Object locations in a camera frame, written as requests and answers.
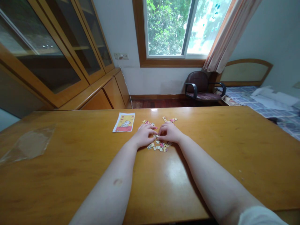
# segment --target curtain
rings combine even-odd
[[[232,0],[220,31],[204,63],[204,70],[222,73],[261,1]]]

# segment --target forearm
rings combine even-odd
[[[122,224],[137,149],[130,141],[121,148],[70,224]]]
[[[184,136],[179,146],[208,208],[220,224],[237,224],[246,208],[262,204],[197,143]]]

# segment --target bruise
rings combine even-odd
[[[116,179],[116,180],[113,182],[113,184],[114,184],[115,186],[121,186],[122,183],[123,183],[123,181],[120,180],[120,179]]]

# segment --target green leaves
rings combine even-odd
[[[181,55],[191,0],[147,0],[150,55]]]

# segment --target chair armrest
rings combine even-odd
[[[185,94],[187,94],[188,85],[193,86],[193,88],[194,88],[194,99],[196,99],[197,98],[197,93],[198,93],[197,86],[195,84],[192,84],[192,83],[185,83]]]
[[[225,93],[226,93],[226,85],[223,84],[223,83],[220,83],[220,82],[210,82],[208,84],[211,84],[211,83],[214,83],[214,84],[218,83],[218,84],[220,84],[222,86],[223,91],[222,91],[221,97],[223,97],[225,95]]]

